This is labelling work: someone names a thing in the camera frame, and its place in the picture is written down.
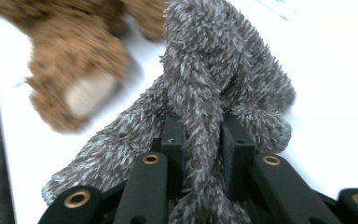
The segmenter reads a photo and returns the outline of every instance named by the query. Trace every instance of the white surface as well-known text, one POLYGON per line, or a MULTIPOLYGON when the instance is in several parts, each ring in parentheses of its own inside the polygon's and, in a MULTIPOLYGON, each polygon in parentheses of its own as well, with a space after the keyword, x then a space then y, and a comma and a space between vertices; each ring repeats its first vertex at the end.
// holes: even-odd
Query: white surface
MULTIPOLYGON (((293 137, 283 156, 312 188, 330 197, 358 188, 358 17, 305 13, 284 21, 252 1, 231 2, 257 28, 296 87, 296 104, 287 116, 293 137)), ((50 176, 162 74, 163 43, 143 39, 136 29, 125 40, 134 64, 125 87, 83 132, 60 134, 38 117, 28 100, 31 89, 22 83, 31 75, 29 39, 0 18, 0 112, 17 223, 39 220, 47 208, 40 190, 50 176)))

